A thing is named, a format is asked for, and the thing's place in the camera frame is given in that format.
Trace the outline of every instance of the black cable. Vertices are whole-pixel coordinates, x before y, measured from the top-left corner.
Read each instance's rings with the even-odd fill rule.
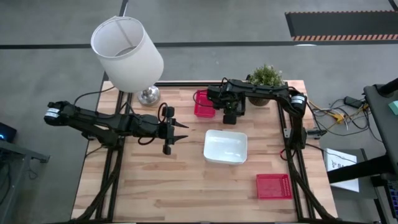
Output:
[[[200,103],[198,103],[197,101],[196,101],[196,99],[195,99],[195,96],[198,94],[198,93],[200,93],[200,92],[203,92],[203,91],[207,91],[207,90],[198,90],[198,91],[196,91],[196,92],[194,92],[194,94],[192,95],[192,99],[193,99],[193,101],[197,104],[197,105],[199,105],[199,106],[205,106],[205,107],[213,107],[213,105],[203,105],[203,104],[200,104]]]
[[[166,114],[163,116],[163,120],[160,120],[160,110],[162,109],[162,106],[165,106],[165,108],[166,108]],[[157,119],[159,120],[159,122],[160,123],[163,123],[165,120],[166,120],[166,117],[167,117],[167,108],[168,108],[169,106],[167,105],[167,103],[161,103],[160,104],[160,106],[159,106],[159,109],[157,110]]]
[[[96,93],[104,93],[104,92],[106,92],[106,91],[112,90],[113,88],[114,88],[114,86],[112,86],[111,88],[108,88],[108,89],[106,89],[106,90],[94,91],[94,92],[82,94],[82,95],[78,96],[78,97],[75,99],[75,102],[73,103],[73,108],[76,107],[77,101],[78,101],[80,98],[82,98],[83,96],[87,96],[87,95],[91,95],[91,94],[96,94]]]
[[[286,149],[284,149],[284,150],[282,150],[282,151],[279,152],[279,157],[280,157],[282,160],[287,161],[287,159],[285,159],[285,158],[282,156],[282,153],[284,153],[284,151],[286,151]],[[296,152],[297,152],[296,150],[293,151],[292,158],[294,157],[294,155],[296,155]]]
[[[324,114],[322,114],[322,115],[315,115],[315,116],[317,116],[317,117],[322,117],[322,116],[326,116],[328,113],[327,112],[331,112],[331,111],[333,111],[333,110],[337,110],[337,109],[341,109],[342,107],[344,107],[344,106],[349,106],[349,105],[340,105],[340,106],[337,106],[337,107],[333,107],[337,102],[339,102],[339,101],[341,101],[341,100],[344,100],[344,99],[337,99],[337,100],[335,100],[332,104],[330,104],[329,105],[329,108],[330,108],[330,110],[320,110],[319,112],[323,112]],[[354,102],[358,102],[358,101],[363,101],[364,100],[364,98],[362,98],[362,99],[360,99],[360,100],[356,100],[356,101],[354,101]]]
[[[360,131],[357,131],[357,132],[354,132],[354,133],[349,133],[349,134],[337,134],[337,133],[334,133],[333,131],[330,131],[330,129],[328,129],[327,127],[325,127],[325,125],[323,125],[321,122],[319,122],[319,121],[317,120],[317,117],[315,116],[315,113],[313,112],[313,110],[312,110],[312,108],[310,107],[310,105],[308,104],[308,102],[307,102],[307,105],[308,105],[308,107],[310,108],[310,111],[311,111],[311,113],[312,113],[312,115],[313,115],[313,118],[314,118],[315,123],[317,124],[319,130],[322,130],[322,129],[320,128],[320,126],[322,126],[322,127],[323,127],[326,131],[328,131],[330,134],[334,134],[334,135],[337,135],[337,136],[350,136],[350,135],[353,135],[353,134],[358,134],[358,133],[364,132],[364,131],[368,130],[368,128],[369,128],[369,127],[368,127],[368,128],[366,128],[366,129],[363,129],[363,130],[360,130]]]
[[[153,137],[153,138],[152,138],[151,140],[149,140],[148,142],[141,142],[141,139],[142,139],[142,137],[140,137],[140,138],[138,139],[138,144],[140,144],[141,146],[146,146],[146,145],[152,143],[152,142],[155,140],[155,137]]]
[[[92,150],[91,152],[89,152],[89,153],[87,153],[86,154],[86,156],[85,156],[85,158],[87,158],[88,157],[88,155],[90,155],[91,153],[93,153],[93,152],[96,152],[96,151],[98,151],[98,150],[100,150],[100,149],[102,149],[104,146],[100,146],[100,147],[98,147],[98,148],[96,148],[96,149],[94,149],[94,150]]]
[[[2,203],[4,202],[4,200],[6,199],[8,192],[11,189],[11,165],[10,163],[7,163],[7,167],[8,167],[8,171],[7,171],[7,180],[4,180],[4,182],[1,184],[0,189],[2,189],[2,187],[4,186],[4,184],[6,183],[6,181],[8,181],[8,187],[6,190],[6,193],[4,194],[4,196],[2,197],[2,199],[0,200],[0,205],[2,205]]]
[[[131,115],[133,117],[135,117],[136,119],[140,119],[140,117],[138,117],[137,114],[135,114],[134,110],[132,109],[131,104],[129,102],[126,102],[126,103],[127,103],[128,107],[130,108],[130,110],[132,112]],[[160,123],[155,124],[155,123],[152,123],[152,122],[149,122],[149,121],[144,121],[144,120],[142,120],[142,122],[147,123],[147,124],[151,124],[151,125],[160,125]]]
[[[338,133],[334,133],[333,131],[330,131],[330,129],[328,129],[327,127],[325,127],[325,125],[323,125],[321,122],[318,122],[318,123],[319,123],[320,126],[322,126],[323,128],[325,128],[325,130],[327,130],[328,133],[334,134],[334,135],[337,135],[337,136],[350,136],[350,135],[358,134],[358,133],[361,133],[361,132],[364,132],[364,131],[368,130],[368,128],[366,128],[366,129],[364,129],[364,130],[356,131],[356,132],[349,133],[349,134],[338,134]]]
[[[312,114],[312,116],[313,116],[313,119],[315,120],[315,123],[317,124],[318,129],[321,131],[322,128],[319,126],[319,123],[318,123],[318,120],[317,120],[317,116],[316,116],[315,113],[313,112],[313,110],[312,110],[310,104],[308,103],[308,101],[307,101],[307,106],[308,106],[308,108],[310,108],[310,111],[311,111],[311,114]]]
[[[339,155],[330,153],[330,152],[328,152],[328,151],[326,151],[326,150],[324,150],[324,149],[322,149],[322,148],[320,148],[320,147],[318,147],[318,146],[314,146],[313,144],[309,144],[309,143],[305,143],[305,144],[308,145],[308,146],[314,147],[315,149],[319,149],[319,150],[321,150],[321,151],[323,151],[323,152],[325,152],[325,153],[327,153],[327,154],[329,154],[329,155],[337,156],[337,157],[339,157],[340,159],[344,159],[344,160],[346,160],[346,161],[350,161],[350,162],[353,162],[354,164],[356,164],[356,162],[354,162],[354,161],[352,161],[352,160],[349,160],[349,159],[346,159],[346,158],[341,157],[341,156],[339,156]]]
[[[365,112],[365,110],[362,110],[362,112],[363,112],[363,114],[364,114],[364,116],[365,116],[365,118],[366,118],[366,123],[367,123],[367,125],[368,125],[368,127],[369,127],[369,130],[370,130],[372,136],[373,136],[377,141],[383,143],[382,140],[378,139],[378,138],[374,135],[374,133],[373,133],[373,131],[372,131],[372,129],[371,129],[371,124],[370,124],[370,122],[369,122],[369,110],[366,109],[366,112]]]
[[[247,88],[247,86],[242,86],[242,85],[235,84],[235,83],[229,81],[229,80],[228,80],[227,78],[225,78],[225,77],[221,80],[220,86],[223,85],[224,80],[226,80],[226,81],[227,81],[229,84],[231,84],[232,86],[237,86],[237,87],[241,87],[241,88]],[[296,89],[295,89],[294,87],[292,87],[292,86],[272,86],[272,89],[273,89],[273,90],[286,90],[286,89],[289,89],[289,88],[293,88],[294,90],[296,90]]]

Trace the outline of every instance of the gray floor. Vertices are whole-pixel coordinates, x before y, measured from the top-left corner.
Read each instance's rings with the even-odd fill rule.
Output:
[[[0,0],[0,44],[89,43],[91,32],[118,14],[120,4],[120,0]],[[155,42],[281,41],[290,40],[284,12],[334,10],[391,7],[387,0],[132,0],[126,15],[140,19]],[[160,53],[165,61],[162,80],[244,78],[265,62],[282,70],[285,79],[305,80],[310,99],[326,107],[346,95],[361,98],[365,85],[396,78],[398,45],[183,48]],[[19,130],[19,145],[52,155],[46,165],[32,164],[39,178],[26,179],[15,222],[68,220],[87,141],[71,128],[47,126],[43,115],[49,101],[73,101],[99,90],[103,69],[89,49],[0,50],[0,68],[0,122]],[[93,109],[97,99],[87,96],[80,105]],[[343,126],[334,131],[346,133]],[[363,147],[370,158],[384,153],[369,132],[327,134],[321,144],[335,149]],[[373,201],[347,199],[338,192],[334,196],[340,218],[378,219]]]

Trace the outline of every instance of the white container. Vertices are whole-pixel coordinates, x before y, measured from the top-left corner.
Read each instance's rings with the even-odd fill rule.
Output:
[[[203,155],[209,162],[242,164],[248,158],[248,136],[231,131],[208,130]]]
[[[145,90],[163,73],[163,58],[137,19],[115,16],[103,22],[91,36],[91,48],[121,91]]]

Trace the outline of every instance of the plant pot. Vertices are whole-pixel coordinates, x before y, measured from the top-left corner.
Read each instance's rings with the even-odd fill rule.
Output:
[[[248,97],[248,98],[250,103],[252,103],[254,106],[265,106],[269,102],[269,99],[262,99],[256,97]]]

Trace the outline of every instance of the striped tape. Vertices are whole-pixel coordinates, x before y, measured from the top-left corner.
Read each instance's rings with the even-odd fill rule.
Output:
[[[294,41],[336,41],[336,40],[397,40],[398,34],[374,35],[302,35],[292,37]]]
[[[296,14],[305,14],[305,13],[307,13],[307,14],[316,14],[316,13],[322,14],[322,13],[355,13],[355,12],[395,12],[395,13],[398,13],[398,11],[394,11],[394,10],[368,10],[368,11],[285,12],[285,14],[287,15],[287,14],[294,14],[294,13],[296,13]]]

